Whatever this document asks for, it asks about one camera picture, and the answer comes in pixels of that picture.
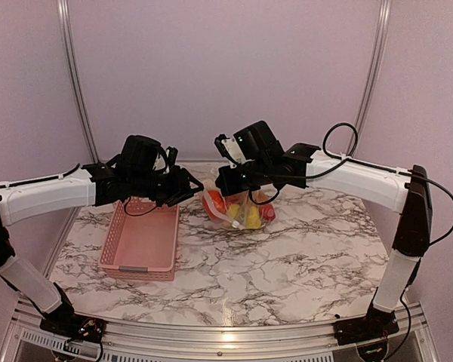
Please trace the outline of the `clear zip top bag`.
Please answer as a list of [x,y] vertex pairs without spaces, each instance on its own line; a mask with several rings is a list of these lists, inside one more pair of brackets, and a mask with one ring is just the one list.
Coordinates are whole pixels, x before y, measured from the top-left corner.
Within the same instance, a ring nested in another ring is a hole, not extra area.
[[247,192],[233,196],[222,196],[214,184],[217,170],[210,169],[200,180],[204,190],[200,196],[209,219],[222,229],[258,230],[276,219],[272,203],[265,204],[270,198],[261,190],[252,192],[254,201]]

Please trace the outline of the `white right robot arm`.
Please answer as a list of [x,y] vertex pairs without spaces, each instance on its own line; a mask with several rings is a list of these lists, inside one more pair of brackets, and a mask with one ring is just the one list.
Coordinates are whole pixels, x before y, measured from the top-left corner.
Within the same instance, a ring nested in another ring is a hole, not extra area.
[[345,154],[330,152],[323,143],[296,143],[283,149],[265,121],[258,121],[232,137],[216,137],[214,144],[229,165],[219,169],[216,185],[222,195],[252,194],[262,186],[276,191],[284,186],[327,189],[361,199],[370,207],[391,212],[393,230],[374,218],[376,229],[389,252],[381,283],[367,312],[357,318],[340,319],[333,325],[339,345],[387,339],[399,331],[395,308],[413,283],[426,252],[447,238],[453,227],[432,238],[431,187],[447,196],[452,193],[429,179],[424,167],[388,167],[355,158],[355,149]]

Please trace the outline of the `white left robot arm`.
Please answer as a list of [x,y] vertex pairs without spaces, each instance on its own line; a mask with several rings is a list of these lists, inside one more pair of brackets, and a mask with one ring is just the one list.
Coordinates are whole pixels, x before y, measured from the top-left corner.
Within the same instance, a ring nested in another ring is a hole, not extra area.
[[177,149],[149,137],[130,135],[108,161],[77,164],[50,176],[0,182],[0,278],[25,296],[42,317],[46,330],[63,336],[99,333],[101,322],[77,314],[61,287],[37,269],[24,232],[36,236],[32,247],[56,238],[58,219],[81,207],[100,207],[145,198],[157,207],[177,205],[203,190],[203,185],[177,164]]

